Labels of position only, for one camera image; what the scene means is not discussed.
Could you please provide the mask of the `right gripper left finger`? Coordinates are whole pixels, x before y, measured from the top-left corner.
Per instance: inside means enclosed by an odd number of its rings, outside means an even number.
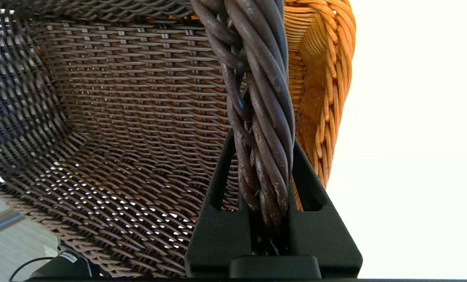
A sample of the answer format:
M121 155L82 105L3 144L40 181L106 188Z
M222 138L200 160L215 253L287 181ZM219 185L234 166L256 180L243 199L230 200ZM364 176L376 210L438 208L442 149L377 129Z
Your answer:
M247 205L239 199L237 212L222 210L235 152L234 134L229 130L185 255L189 278L229 278L231 261L251 254Z

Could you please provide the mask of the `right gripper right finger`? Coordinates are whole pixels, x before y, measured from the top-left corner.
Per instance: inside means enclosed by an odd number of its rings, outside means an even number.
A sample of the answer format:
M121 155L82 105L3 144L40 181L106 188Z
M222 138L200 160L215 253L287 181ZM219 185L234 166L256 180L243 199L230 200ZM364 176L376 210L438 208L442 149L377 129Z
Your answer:
M357 278L363 257L299 142L292 176L303 210L289 189L289 252L314 256L323 278Z

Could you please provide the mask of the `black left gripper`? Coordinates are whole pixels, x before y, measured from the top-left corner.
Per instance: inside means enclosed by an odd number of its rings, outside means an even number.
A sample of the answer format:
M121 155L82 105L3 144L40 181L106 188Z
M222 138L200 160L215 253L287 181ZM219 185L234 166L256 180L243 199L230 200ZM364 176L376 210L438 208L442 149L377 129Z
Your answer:
M88 260L65 245L58 245L58 255L32 273L33 278L92 278Z

